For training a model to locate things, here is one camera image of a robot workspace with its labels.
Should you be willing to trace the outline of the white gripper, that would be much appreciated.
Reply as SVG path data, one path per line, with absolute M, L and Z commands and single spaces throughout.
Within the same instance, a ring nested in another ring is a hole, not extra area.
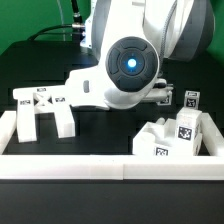
M 168 84 L 167 81 L 163 78 L 158 78 L 155 82 L 152 90 L 147 94 L 146 97 L 142 99 L 142 102 L 156 102 L 164 100 L 167 97 L 169 91 L 172 92 L 174 86 Z

